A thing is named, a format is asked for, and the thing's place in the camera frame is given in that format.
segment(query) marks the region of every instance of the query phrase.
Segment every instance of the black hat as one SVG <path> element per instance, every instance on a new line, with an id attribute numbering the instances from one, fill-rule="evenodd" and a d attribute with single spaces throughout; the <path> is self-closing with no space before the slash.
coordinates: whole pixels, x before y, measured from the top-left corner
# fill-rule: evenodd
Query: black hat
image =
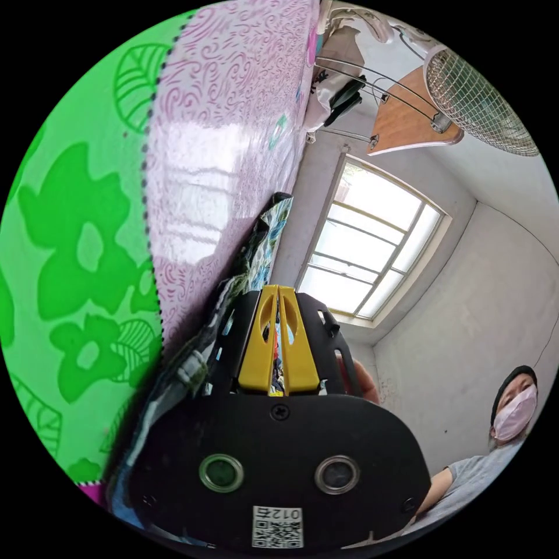
<path id="1" fill-rule="evenodd" d="M 501 384 L 501 388 L 499 388 L 499 390 L 497 391 L 497 396 L 495 397 L 495 401 L 493 402 L 493 409 L 491 410 L 491 427 L 493 427 L 493 422 L 495 421 L 495 415 L 497 415 L 497 407 L 499 405 L 499 400 L 501 399 L 503 392 L 505 391 L 506 387 L 511 383 L 511 381 L 514 378 L 518 377 L 519 374 L 529 374 L 532 377 L 532 380 L 534 381 L 534 384 L 536 385 L 537 388 L 537 378 L 534 370 L 528 365 L 520 365 L 519 367 L 517 367 L 503 381 L 503 383 Z"/>

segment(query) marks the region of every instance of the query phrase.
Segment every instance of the qr code sticker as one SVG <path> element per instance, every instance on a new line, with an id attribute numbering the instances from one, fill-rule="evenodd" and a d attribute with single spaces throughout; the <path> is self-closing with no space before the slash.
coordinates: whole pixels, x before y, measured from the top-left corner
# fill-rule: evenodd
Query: qr code sticker
<path id="1" fill-rule="evenodd" d="M 252 517 L 252 547 L 303 547 L 302 509 L 253 507 Z"/>

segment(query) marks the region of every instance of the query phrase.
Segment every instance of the pink face mask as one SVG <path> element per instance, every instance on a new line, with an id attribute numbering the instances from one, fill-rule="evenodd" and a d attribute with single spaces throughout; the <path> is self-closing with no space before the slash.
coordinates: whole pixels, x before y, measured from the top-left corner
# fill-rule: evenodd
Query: pink face mask
<path id="1" fill-rule="evenodd" d="M 536 405 L 537 388 L 531 384 L 495 416 L 495 438 L 506 443 L 516 437 L 528 425 Z"/>

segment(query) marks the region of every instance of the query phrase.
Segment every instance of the wooden fan panel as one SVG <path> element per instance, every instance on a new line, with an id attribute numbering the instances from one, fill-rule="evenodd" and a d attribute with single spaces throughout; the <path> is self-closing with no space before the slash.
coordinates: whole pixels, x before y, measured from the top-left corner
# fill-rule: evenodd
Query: wooden fan panel
<path id="1" fill-rule="evenodd" d="M 423 80 L 422 66 L 404 76 L 399 82 L 424 99 L 431 99 Z M 413 95 L 399 84 L 394 84 L 388 91 L 423 111 L 430 118 L 438 112 L 429 103 Z M 386 103 L 381 103 L 378 107 L 377 118 L 371 133 L 371 136 L 374 135 L 378 136 L 378 142 L 373 148 L 370 145 L 367 147 L 367 155 L 412 147 L 452 145 L 464 137 L 464 132 L 452 123 L 446 132 L 439 134 L 431 128 L 431 123 L 425 116 L 400 100 L 388 96 Z"/>

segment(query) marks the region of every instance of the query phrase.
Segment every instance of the yellow bracket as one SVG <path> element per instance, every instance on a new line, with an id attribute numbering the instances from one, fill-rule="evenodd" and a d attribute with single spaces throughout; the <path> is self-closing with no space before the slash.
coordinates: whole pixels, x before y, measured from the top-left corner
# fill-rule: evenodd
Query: yellow bracket
<path id="1" fill-rule="evenodd" d="M 239 386 L 245 390 L 255 390 L 268 394 L 272 382 L 274 364 L 275 315 L 278 308 L 278 286 L 266 285 L 262 289 L 256 315 L 246 346 L 245 358 L 239 373 Z M 264 341 L 263 331 L 270 325 L 268 341 Z"/>
<path id="2" fill-rule="evenodd" d="M 281 332 L 281 359 L 284 365 L 285 395 L 292 392 L 307 392 L 319 387 L 313 354 L 303 326 L 295 290 L 291 287 L 279 288 L 279 326 Z M 289 343 L 287 326 L 293 334 Z"/>
<path id="3" fill-rule="evenodd" d="M 262 392 L 270 396 L 281 395 L 270 392 L 278 297 L 285 395 L 316 390 L 320 384 L 319 375 L 310 351 L 295 290 L 278 285 L 266 285 L 262 289 L 245 358 L 240 368 L 239 386 L 245 390 Z M 270 325 L 270 333 L 268 341 L 264 341 L 263 331 L 267 325 Z M 289 343 L 288 326 L 293 334 L 292 344 Z"/>

